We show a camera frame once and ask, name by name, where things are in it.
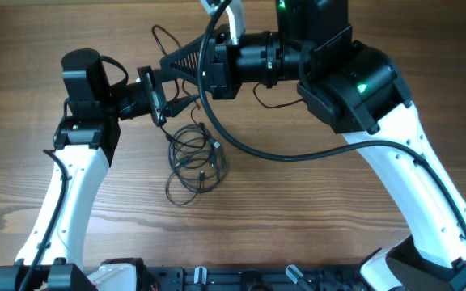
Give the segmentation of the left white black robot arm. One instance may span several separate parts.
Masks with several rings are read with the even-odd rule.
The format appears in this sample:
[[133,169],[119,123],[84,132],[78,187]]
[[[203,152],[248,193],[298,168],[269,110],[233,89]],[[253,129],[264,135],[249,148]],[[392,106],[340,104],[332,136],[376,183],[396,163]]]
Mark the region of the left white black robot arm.
[[196,100],[166,100],[162,85],[172,76],[149,66],[139,80],[110,84],[111,57],[81,48],[61,59],[68,97],[46,154],[53,174],[36,223],[9,266],[0,266],[0,290],[155,290],[155,278],[139,258],[109,259],[93,273],[83,269],[83,246],[95,196],[107,175],[122,120],[151,115],[157,126]]

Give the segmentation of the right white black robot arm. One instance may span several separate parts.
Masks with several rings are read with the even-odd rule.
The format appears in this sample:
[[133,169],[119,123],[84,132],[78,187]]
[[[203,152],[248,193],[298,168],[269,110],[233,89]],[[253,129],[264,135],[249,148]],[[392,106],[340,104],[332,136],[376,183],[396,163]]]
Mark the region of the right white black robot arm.
[[245,83],[296,81],[307,110],[345,145],[303,160],[359,152],[403,215],[410,234],[369,255],[358,270],[374,290],[466,288],[466,202],[422,128],[405,80],[382,51],[354,40],[345,1],[278,1],[277,31],[249,34],[239,1],[206,1],[204,34],[165,56],[163,71],[197,86],[210,108]]

